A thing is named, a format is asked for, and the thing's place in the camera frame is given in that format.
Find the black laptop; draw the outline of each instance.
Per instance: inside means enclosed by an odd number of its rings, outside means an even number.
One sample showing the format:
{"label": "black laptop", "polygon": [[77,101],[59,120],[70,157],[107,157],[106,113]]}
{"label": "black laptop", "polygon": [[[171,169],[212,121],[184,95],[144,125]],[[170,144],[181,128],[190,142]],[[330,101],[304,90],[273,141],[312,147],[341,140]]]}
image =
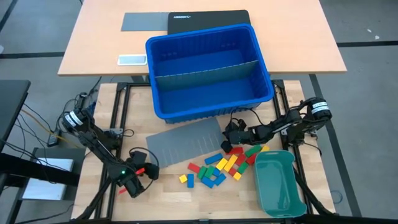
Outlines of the black laptop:
{"label": "black laptop", "polygon": [[246,10],[170,12],[167,33],[176,34],[242,23],[250,24],[249,13]]}

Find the wooden table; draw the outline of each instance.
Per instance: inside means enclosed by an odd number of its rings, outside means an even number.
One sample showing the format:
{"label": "wooden table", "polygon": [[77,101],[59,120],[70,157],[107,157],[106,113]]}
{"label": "wooden table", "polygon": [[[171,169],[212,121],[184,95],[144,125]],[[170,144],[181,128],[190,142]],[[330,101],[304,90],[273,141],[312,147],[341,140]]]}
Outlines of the wooden table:
{"label": "wooden table", "polygon": [[[285,81],[285,88],[289,105],[298,105],[299,101],[304,98],[299,81]],[[116,84],[102,84],[99,89],[94,117],[95,124],[101,128],[109,128],[115,94]],[[123,107],[123,98],[122,93],[118,111],[121,111]],[[276,119],[272,101],[261,104],[256,111],[263,123]],[[257,118],[250,111],[236,113],[236,117],[244,119],[248,125],[258,124]],[[221,128],[224,128],[229,122],[229,115],[218,116],[217,120]],[[133,129],[135,135],[131,138],[124,138],[121,157],[126,159],[129,149],[132,147],[147,147],[147,136],[186,124],[188,123],[166,124],[154,113],[150,88],[132,87],[126,129]],[[317,145],[315,139],[310,136],[307,136],[305,141]],[[282,149],[279,135],[276,135],[267,145],[272,150]],[[127,193],[117,195],[113,220],[269,218],[264,212],[260,211],[257,205],[252,167],[246,170],[238,182],[229,174],[226,174],[227,179],[213,189],[209,189],[196,178],[193,189],[188,189],[186,184],[179,182],[178,177],[180,175],[190,173],[187,169],[189,162],[202,165],[204,158],[219,152],[221,150],[161,169],[159,180],[156,180],[146,192],[137,198],[131,198]],[[308,186],[327,209],[334,211],[319,152],[308,145],[300,146],[300,152]],[[95,155],[88,155],[81,171],[72,218],[79,216],[91,202],[98,190],[101,170],[102,163]],[[144,186],[149,183],[149,179],[144,177],[140,177],[140,179]],[[108,196],[109,194],[105,195],[102,214],[106,214]]]}
{"label": "wooden table", "polygon": [[121,32],[126,12],[236,9],[249,12],[270,73],[346,71],[318,0],[85,0],[58,74],[147,74],[147,65],[118,66],[118,57],[146,54],[147,39],[167,31]]}

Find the green block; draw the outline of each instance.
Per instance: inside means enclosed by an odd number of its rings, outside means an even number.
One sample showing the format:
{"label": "green block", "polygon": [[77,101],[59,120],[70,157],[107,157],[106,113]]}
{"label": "green block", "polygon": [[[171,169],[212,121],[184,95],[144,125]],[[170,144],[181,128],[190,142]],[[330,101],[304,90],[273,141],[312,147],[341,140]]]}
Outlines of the green block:
{"label": "green block", "polygon": [[240,174],[243,174],[243,172],[248,168],[249,164],[247,162],[243,162],[242,165],[238,168],[238,172]]}
{"label": "green block", "polygon": [[209,166],[209,167],[207,168],[205,177],[207,177],[207,178],[210,179],[210,177],[213,175],[214,169],[215,169],[215,167]]}
{"label": "green block", "polygon": [[199,173],[198,173],[198,178],[199,179],[202,179],[203,178],[203,176],[205,175],[205,173],[206,173],[206,170],[207,170],[207,168],[205,167],[205,166],[202,166],[201,168],[200,168],[200,170],[199,170]]}
{"label": "green block", "polygon": [[253,146],[251,149],[247,150],[244,154],[247,157],[251,157],[254,153],[261,151],[261,146],[257,145],[257,146]]}

